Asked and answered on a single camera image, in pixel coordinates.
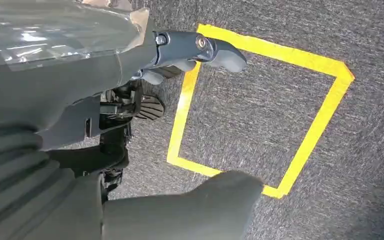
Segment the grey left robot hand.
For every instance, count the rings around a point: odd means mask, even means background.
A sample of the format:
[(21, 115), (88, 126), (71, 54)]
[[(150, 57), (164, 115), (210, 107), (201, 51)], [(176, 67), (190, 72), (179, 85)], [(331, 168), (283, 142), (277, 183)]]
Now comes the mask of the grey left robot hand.
[(179, 194), (110, 200), (143, 93), (196, 64), (239, 72), (230, 43), (158, 31), (149, 10), (0, 0), (0, 240), (239, 240), (262, 182), (218, 173)]

